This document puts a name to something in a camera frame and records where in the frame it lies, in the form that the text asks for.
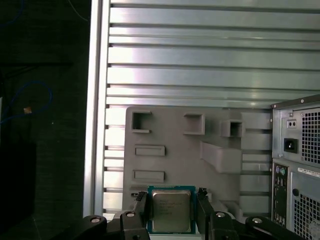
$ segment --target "metal frame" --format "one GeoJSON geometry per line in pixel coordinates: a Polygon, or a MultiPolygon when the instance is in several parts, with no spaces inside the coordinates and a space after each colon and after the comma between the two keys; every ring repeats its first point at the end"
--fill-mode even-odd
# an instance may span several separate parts
{"type": "Polygon", "coordinates": [[[83,216],[102,215],[107,94],[109,0],[91,3],[88,92],[85,133],[83,216]]]}

